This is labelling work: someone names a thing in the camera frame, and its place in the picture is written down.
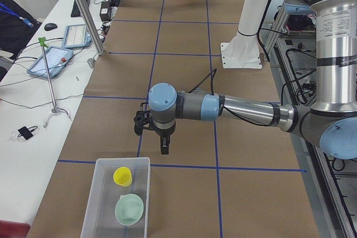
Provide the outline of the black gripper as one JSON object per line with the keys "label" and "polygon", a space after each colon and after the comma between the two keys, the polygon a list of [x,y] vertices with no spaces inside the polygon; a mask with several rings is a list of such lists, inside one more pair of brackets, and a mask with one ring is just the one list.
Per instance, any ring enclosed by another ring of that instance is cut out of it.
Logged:
{"label": "black gripper", "polygon": [[170,136],[174,133],[174,131],[174,126],[168,129],[156,128],[155,132],[160,136],[161,154],[169,154]]}

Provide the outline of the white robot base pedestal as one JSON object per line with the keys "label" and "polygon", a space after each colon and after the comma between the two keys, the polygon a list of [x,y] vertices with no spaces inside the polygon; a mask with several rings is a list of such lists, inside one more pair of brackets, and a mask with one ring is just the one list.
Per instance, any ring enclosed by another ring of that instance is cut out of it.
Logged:
{"label": "white robot base pedestal", "polygon": [[245,0],[237,34],[221,43],[221,60],[225,69],[261,69],[258,31],[269,0]]}

